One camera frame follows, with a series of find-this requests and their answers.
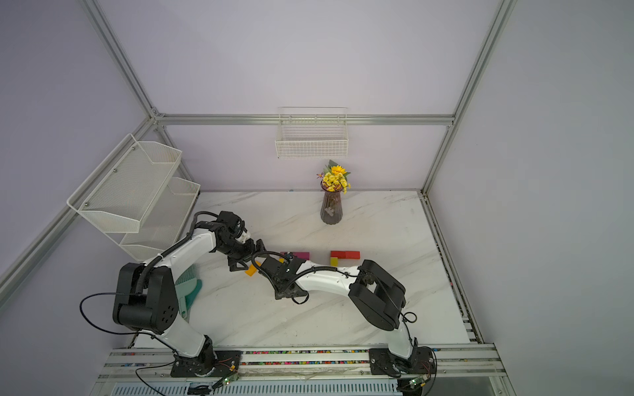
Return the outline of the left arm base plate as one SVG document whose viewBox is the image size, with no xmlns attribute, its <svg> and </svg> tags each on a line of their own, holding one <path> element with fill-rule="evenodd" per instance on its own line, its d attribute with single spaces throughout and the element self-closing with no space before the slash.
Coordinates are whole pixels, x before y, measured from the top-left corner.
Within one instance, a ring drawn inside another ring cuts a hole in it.
<svg viewBox="0 0 634 396">
<path fill-rule="evenodd" d="M 238 350 L 204 352 L 201 356 L 177 357 L 172 378 L 226 377 L 239 369 L 243 353 Z"/>
</svg>

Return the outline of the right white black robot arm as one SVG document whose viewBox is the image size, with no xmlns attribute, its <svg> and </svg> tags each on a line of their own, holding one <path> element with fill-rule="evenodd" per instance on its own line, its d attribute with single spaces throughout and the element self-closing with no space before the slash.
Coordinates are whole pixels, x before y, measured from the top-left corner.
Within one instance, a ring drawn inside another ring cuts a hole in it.
<svg viewBox="0 0 634 396">
<path fill-rule="evenodd" d="M 361 316 L 386 334 L 387 348 L 375 356 L 373 367 L 398 377 L 413 374 L 420 362 L 418 341 L 409 324 L 418 320 L 405 312 L 406 288 L 372 260 L 353 267 L 333 267 L 304 260 L 291 254 L 261 252 L 252 266 L 271 284 L 275 298 L 302 305 L 314 291 L 347 297 Z"/>
</svg>

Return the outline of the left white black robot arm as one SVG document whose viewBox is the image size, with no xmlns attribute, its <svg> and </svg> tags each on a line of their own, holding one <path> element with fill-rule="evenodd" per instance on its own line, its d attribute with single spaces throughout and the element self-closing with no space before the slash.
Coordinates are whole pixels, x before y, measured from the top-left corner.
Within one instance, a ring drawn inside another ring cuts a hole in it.
<svg viewBox="0 0 634 396">
<path fill-rule="evenodd" d="M 199 211 L 176 244 L 146 262 L 122 267 L 112 318 L 131 330 L 152 333 L 180 357 L 198 358 L 211 351 L 211 342 L 179 313 L 176 280 L 208 253 L 224 254 L 231 272 L 239 272 L 248 270 L 254 254 L 263 250 L 264 242 L 251 238 L 237 214 Z"/>
</svg>

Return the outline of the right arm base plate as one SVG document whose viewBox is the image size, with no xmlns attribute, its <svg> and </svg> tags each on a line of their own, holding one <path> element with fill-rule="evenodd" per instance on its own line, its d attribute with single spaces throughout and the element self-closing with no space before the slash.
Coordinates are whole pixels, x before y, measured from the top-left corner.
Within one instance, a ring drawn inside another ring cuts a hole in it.
<svg viewBox="0 0 634 396">
<path fill-rule="evenodd" d="M 414 348 L 409 358 L 398 357 L 387 348 L 372 348 L 368 356 L 373 375 L 400 378 L 403 375 L 435 375 L 438 370 L 434 350 L 427 346 Z"/>
</svg>

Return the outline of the dark red block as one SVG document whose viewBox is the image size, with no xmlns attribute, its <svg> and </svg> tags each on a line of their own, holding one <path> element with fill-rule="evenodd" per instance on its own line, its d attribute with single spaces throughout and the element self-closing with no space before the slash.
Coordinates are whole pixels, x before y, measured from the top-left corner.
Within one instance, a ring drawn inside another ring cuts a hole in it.
<svg viewBox="0 0 634 396">
<path fill-rule="evenodd" d="M 337 259 L 343 260 L 348 258 L 347 251 L 332 251 L 330 257 L 336 257 Z"/>
</svg>

